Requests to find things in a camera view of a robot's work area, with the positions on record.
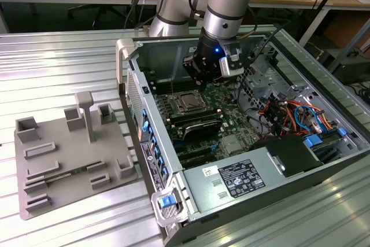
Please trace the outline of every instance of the power supply label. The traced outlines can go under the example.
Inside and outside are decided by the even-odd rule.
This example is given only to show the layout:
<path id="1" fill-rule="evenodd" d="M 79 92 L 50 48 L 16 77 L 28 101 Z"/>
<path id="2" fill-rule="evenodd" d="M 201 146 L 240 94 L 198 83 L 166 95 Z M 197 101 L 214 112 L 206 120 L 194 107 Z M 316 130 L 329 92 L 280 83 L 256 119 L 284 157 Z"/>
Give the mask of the power supply label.
<path id="1" fill-rule="evenodd" d="M 249 159 L 219 168 L 219 173 L 233 198 L 266 186 Z"/>

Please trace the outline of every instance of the aluminum extrusion table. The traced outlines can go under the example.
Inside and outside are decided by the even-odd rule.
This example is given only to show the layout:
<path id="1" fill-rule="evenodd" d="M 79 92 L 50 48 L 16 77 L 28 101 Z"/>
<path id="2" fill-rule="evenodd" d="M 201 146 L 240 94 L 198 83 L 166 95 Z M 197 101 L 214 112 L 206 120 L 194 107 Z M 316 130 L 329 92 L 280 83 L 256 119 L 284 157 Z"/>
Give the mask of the aluminum extrusion table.
<path id="1" fill-rule="evenodd" d="M 260 27 L 261 31 L 273 29 Z M 75 92 L 90 90 L 96 104 L 109 102 L 115 110 L 124 139 L 137 161 L 115 75 L 116 40 L 134 35 L 143 33 L 117 30 L 0 37 L 1 246 L 163 246 L 142 178 L 31 220 L 23 221 L 18 215 L 15 119 L 28 115 L 34 115 L 37 121 L 62 117 L 63 109 L 73 105 Z M 285 32 L 278 36 L 282 43 L 288 42 Z M 309 67 L 313 58 L 305 50 L 297 46 L 290 51 L 301 56 L 301 61 L 305 59 Z M 290 78 L 299 81 L 299 76 Z M 370 128 L 366 107 L 352 104 L 353 95 L 340 84 L 327 87 L 338 99 L 344 98 L 342 102 L 348 110 Z M 370 156 L 318 186 L 184 246 L 369 246 L 368 200 Z"/>

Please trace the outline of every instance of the gray plastic holder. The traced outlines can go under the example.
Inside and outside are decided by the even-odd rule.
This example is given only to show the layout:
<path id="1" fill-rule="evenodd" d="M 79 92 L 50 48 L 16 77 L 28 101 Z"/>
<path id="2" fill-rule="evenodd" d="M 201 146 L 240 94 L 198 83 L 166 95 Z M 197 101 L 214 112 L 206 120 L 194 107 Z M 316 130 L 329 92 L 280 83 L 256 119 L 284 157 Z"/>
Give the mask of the gray plastic holder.
<path id="1" fill-rule="evenodd" d="M 104 173 L 90 178 L 90 183 L 92 189 L 95 190 L 101 186 L 108 185 L 110 183 L 110 178 L 108 173 Z"/>
<path id="2" fill-rule="evenodd" d="M 27 201 L 27 206 L 25 210 L 28 212 L 33 212 L 35 210 L 48 207 L 51 205 L 50 198 L 47 194 L 41 194 Z"/>
<path id="3" fill-rule="evenodd" d="M 90 92 L 78 94 L 77 99 L 89 114 L 87 121 L 95 137 L 91 143 L 79 108 L 66 109 L 66 118 L 62 119 L 36 123 L 30 117 L 17 121 L 14 146 L 20 217 L 24 220 L 138 177 L 117 119 L 108 114 L 112 108 L 102 104 L 100 113 L 90 112 Z M 23 138 L 23 133 L 35 136 Z M 32 141 L 22 143 L 22 139 Z"/>
<path id="4" fill-rule="evenodd" d="M 98 105 L 98 113 L 100 124 L 109 124 L 116 120 L 116 117 L 114 116 L 114 111 L 112 107 L 110 107 L 110 104 Z"/>
<path id="5" fill-rule="evenodd" d="M 131 156 L 127 156 L 128 166 L 122 168 L 118 159 L 116 160 L 116 174 L 119 179 L 124 179 L 135 173 L 134 163 L 132 162 Z"/>
<path id="6" fill-rule="evenodd" d="M 64 115 L 67 122 L 68 130 L 80 130 L 85 128 L 85 120 L 82 118 L 80 109 L 77 107 L 64 109 Z"/>
<path id="7" fill-rule="evenodd" d="M 27 169 L 27 176 L 25 176 L 28 180 L 30 179 L 34 179 L 34 178 L 37 178 L 39 176 L 43 176 L 43 175 L 46 175 L 46 174 L 49 174 L 49 173 L 52 173 L 52 172 L 55 172 L 55 171 L 58 171 L 60 169 L 60 164 L 58 161 L 54 161 L 54 166 L 53 167 L 50 167 L 50 168 L 47 168 L 45 170 L 41 170 L 39 172 L 36 172 L 36 173 L 33 173 L 33 174 L 30 174 L 29 173 L 29 169 Z"/>
<path id="8" fill-rule="evenodd" d="M 25 159 L 31 159 L 38 156 L 42 156 L 43 154 L 48 154 L 56 151 L 56 145 L 54 142 L 42 144 L 39 146 L 35 146 L 32 148 L 25 149 L 23 151 Z"/>
<path id="9" fill-rule="evenodd" d="M 33 117 L 16 120 L 16 136 L 22 143 L 40 140 L 37 128 L 38 125 Z"/>

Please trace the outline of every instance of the blue latch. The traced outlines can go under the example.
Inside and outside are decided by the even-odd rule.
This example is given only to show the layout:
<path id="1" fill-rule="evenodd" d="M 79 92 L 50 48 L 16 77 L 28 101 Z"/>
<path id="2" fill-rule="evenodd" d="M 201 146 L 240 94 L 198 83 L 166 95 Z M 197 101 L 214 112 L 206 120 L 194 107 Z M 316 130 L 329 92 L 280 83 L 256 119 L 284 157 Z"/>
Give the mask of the blue latch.
<path id="1" fill-rule="evenodd" d="M 168 171 L 166 167 L 164 167 L 162 171 L 164 176 L 168 176 Z"/>
<path id="2" fill-rule="evenodd" d="M 163 160 L 163 157 L 160 156 L 160 158 L 158 159 L 158 166 L 162 166 L 164 164 L 164 160 Z"/>
<path id="3" fill-rule="evenodd" d="M 160 203 L 161 208 L 167 208 L 167 207 L 176 205 L 176 199 L 175 199 L 175 196 L 170 195 L 170 196 L 161 198 L 159 203 Z"/>
<path id="4" fill-rule="evenodd" d="M 343 127 L 339 127 L 339 128 L 338 128 L 338 133 L 339 133 L 342 137 L 344 137 L 344 136 L 346 136 L 346 135 L 347 135 L 347 131 L 346 131 Z"/>
<path id="5" fill-rule="evenodd" d="M 160 155 L 161 151 L 160 151 L 160 148 L 158 148 L 158 146 L 156 146 L 154 148 L 154 152 L 156 153 L 156 158 L 158 158 L 158 156 Z"/>
<path id="6" fill-rule="evenodd" d="M 149 128 L 149 122 L 148 121 L 145 121 L 144 122 L 144 125 L 143 125 L 143 131 L 144 132 L 148 131 L 148 128 Z"/>
<path id="7" fill-rule="evenodd" d="M 321 144 L 323 141 L 316 134 L 306 137 L 304 140 L 307 147 L 311 148 L 315 145 Z"/>

